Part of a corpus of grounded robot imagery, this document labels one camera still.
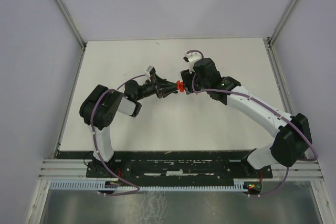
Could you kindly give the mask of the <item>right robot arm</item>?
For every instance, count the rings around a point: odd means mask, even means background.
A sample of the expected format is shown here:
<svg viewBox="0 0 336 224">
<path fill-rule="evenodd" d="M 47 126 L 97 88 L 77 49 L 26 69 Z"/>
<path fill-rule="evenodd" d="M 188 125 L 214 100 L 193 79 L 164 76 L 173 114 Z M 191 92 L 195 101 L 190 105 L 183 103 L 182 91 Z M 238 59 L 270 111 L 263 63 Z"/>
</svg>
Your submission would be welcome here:
<svg viewBox="0 0 336 224">
<path fill-rule="evenodd" d="M 274 138 L 272 144 L 256 148 L 243 158 L 243 175 L 254 177 L 266 166 L 291 167 L 296 161 L 305 160 L 305 152 L 313 146 L 309 122 L 304 115 L 293 116 L 261 101 L 236 79 L 221 76 L 210 58 L 191 52 L 183 59 L 188 63 L 188 69 L 181 71 L 187 94 L 206 92 L 213 100 L 248 116 Z"/>
</svg>

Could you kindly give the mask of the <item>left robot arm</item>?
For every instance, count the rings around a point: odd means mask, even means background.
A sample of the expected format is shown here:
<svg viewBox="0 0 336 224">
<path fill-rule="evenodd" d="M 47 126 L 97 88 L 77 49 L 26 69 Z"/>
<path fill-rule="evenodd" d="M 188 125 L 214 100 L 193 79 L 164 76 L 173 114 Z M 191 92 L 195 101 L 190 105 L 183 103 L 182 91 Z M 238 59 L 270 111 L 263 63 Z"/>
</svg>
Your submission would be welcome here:
<svg viewBox="0 0 336 224">
<path fill-rule="evenodd" d="M 84 123 L 90 127 L 93 156 L 101 161 L 98 171 L 105 177 L 112 176 L 116 171 L 116 164 L 111 161 L 114 150 L 110 135 L 110 125 L 115 115 L 119 112 L 134 118 L 142 108 L 140 100 L 152 95 L 161 99 L 184 90 L 182 82 L 170 82 L 156 74 L 148 76 L 142 85 L 132 78 L 121 86 L 124 87 L 123 92 L 97 85 L 79 110 Z"/>
</svg>

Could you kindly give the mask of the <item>orange charging case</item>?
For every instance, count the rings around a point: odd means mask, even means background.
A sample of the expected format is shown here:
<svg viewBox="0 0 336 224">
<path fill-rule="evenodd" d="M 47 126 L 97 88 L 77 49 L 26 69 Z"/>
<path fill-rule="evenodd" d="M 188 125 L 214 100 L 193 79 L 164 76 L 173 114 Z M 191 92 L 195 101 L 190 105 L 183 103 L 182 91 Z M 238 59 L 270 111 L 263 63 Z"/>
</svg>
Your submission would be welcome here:
<svg viewBox="0 0 336 224">
<path fill-rule="evenodd" d="M 183 93 L 185 91 L 185 86 L 184 86 L 183 81 L 178 80 L 176 82 L 176 87 L 179 90 L 179 92 L 181 92 L 181 93 Z"/>
</svg>

